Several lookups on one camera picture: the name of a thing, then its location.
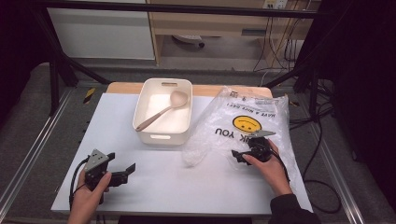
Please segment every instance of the hand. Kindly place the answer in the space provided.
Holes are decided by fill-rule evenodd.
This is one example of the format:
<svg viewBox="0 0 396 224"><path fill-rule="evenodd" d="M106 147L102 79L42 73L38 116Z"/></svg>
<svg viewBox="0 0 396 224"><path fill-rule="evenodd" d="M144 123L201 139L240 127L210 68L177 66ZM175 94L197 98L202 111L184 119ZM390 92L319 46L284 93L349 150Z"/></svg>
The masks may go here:
<svg viewBox="0 0 396 224"><path fill-rule="evenodd" d="M79 173L77 186L83 186L75 193L72 210L67 223L85 224L91 220L93 213L99 204L103 192L108 191L108 184L111 180L111 173L107 172L93 191L85 185L84 169Z"/></svg>
<svg viewBox="0 0 396 224"><path fill-rule="evenodd" d="M279 153L279 149L270 139L268 139L268 142L271 148L276 153ZM293 193L285 176L285 171L283 170L282 164L275 156L272 156L267 162L261 162L247 154L244 154L243 157L248 163L259 169L264 178L267 180L268 184L273 189L276 196Z"/></svg>

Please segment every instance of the cabinet door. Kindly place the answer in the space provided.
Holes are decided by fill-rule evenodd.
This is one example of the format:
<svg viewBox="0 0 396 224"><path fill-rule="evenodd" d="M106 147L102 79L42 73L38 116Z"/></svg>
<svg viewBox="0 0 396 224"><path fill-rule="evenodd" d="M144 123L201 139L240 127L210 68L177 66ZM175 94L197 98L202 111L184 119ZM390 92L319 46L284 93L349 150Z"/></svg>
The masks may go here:
<svg viewBox="0 0 396 224"><path fill-rule="evenodd" d="M64 52L70 57L154 59L147 12L49 8L49 14Z"/></svg>

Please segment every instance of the metal frame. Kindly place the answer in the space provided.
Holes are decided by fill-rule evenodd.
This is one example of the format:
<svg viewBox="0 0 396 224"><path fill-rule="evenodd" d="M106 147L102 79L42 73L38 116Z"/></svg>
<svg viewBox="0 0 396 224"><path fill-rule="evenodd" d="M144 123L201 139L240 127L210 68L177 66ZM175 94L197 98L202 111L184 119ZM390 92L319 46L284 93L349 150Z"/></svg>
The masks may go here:
<svg viewBox="0 0 396 224"><path fill-rule="evenodd" d="M62 113L64 104L59 110L56 110L59 106L59 87L58 87L58 74L63 73L63 79L67 86L77 86L78 80L73 73L71 67L85 73L86 75L92 77L93 79L99 81L102 84L109 84L111 81L106 80L94 72L84 67L83 65L75 62L69 58L62 50L62 47L56 37L47 24L43 17L43 10L48 7L53 8L73 8L73 9L90 9L90 10L116 10L116 11L146 11L146 12L170 12L170 13L195 13L195 14L216 14L216 15L235 15L235 16L255 16L255 17L279 17L279 18L300 18L300 19L329 19L333 17L332 13L323 13L316 11L292 11L292 10L272 10L272 9L257 9L257 8L241 8L241 7L198 7L198 6L183 6L183 5L152 5L152 4L132 4L132 3L106 3L106 2L81 2L81 1L62 1L62 0L36 0L29 2L29 8L33 15L35 16L36 22L39 24L42 32L45 34L49 41L52 49L53 60L50 62L50 75L51 75L51 114L57 112L57 114L52 117L49 123L56 123L58 114ZM286 79L293 77L295 74L305 70L312 69L306 65L295 68L294 73L291 72L287 76L278 78L277 80L270 82L266 87L272 88L277 83L283 82ZM313 77L313 82L318 80L318 73L314 71L315 75ZM311 103L316 101L316 95L311 95ZM43 130L48 129L45 134L50 132L50 128L45 127ZM312 129L318 137L318 132L313 124ZM46 139L41 139L40 145L37 146L32 156L27 156L30 158L29 161L24 161L21 165L18 173L23 172L19 179L13 179L7 188L6 196L0 200L1 210L0 210L0 222L4 218L10 204L16 197L21 184L26 178L32 164L34 163L39 151L41 144L45 143ZM323 160L330 171L332 182L334 183L337 191L340 193L343 205L346 210L346 214L351 223L363 223L363 219L358 206L356 205L345 179L343 178L340 170L338 169L330 150L327 148L325 142L323 142L321 154Z"/></svg>
<svg viewBox="0 0 396 224"><path fill-rule="evenodd" d="M0 223L2 223L3 219L6 217L6 214L17 197L24 181L35 165L35 161L38 159L41 150L47 143L47 140L50 138L50 134L64 112L64 109L66 108L70 95L73 91L74 88L66 88L60 100L60 106L58 110L55 111L53 116L47 119L46 124L30 148L17 173L13 176L6 190L3 192L0 198Z"/></svg>
<svg viewBox="0 0 396 224"><path fill-rule="evenodd" d="M57 87L57 76L60 74L66 86L76 86L78 79L72 67L81 71L89 77L102 84L109 84L112 81L102 78L90 69L69 58L62 50L56 34L50 29L43 17L43 10L52 8L73 8L89 10L115 10L115 11L146 11L146 12L169 12L169 13L195 13L195 14L216 14L234 16L254 16L254 17L279 17L279 18L299 18L299 19L327 19L333 16L332 13L316 12L309 10L273 10L265 8L245 8L245 7L203 7L184 5L161 5L161 4L136 4L136 3L108 3L108 2L84 2L84 1L63 1L63 0L36 0L27 1L28 7L35 16L37 24L40 26L52 49L53 60L50 62L51 69L51 111L56 110L59 104L59 92Z"/></svg>

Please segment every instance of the white table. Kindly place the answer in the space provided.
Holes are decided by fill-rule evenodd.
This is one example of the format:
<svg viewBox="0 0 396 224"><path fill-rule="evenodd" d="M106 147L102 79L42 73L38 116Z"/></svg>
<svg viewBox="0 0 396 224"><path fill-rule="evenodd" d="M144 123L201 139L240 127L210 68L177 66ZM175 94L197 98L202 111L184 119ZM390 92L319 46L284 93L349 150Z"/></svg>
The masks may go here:
<svg viewBox="0 0 396 224"><path fill-rule="evenodd" d="M194 123L213 97L194 96ZM132 122L137 94L104 93L94 112L52 211L69 213L68 194L77 165L97 148L115 152L108 171L123 171L134 162L136 171L128 184L110 189L97 211L113 215L257 216L271 214L274 198L259 172L247 166L235 170L216 152L209 152L194 168L188 168L178 147L156 148L143 144ZM301 176L296 180L302 208L312 211Z"/></svg>

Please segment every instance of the yellow smiley face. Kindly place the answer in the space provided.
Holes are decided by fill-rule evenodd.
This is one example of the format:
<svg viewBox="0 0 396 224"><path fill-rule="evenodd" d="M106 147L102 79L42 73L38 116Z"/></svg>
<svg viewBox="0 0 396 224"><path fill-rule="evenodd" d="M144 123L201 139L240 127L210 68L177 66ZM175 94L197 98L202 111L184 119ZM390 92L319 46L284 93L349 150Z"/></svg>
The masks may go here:
<svg viewBox="0 0 396 224"><path fill-rule="evenodd" d="M256 119L249 116L236 117L233 119L233 126L246 133L253 133L262 128L262 125Z"/></svg>

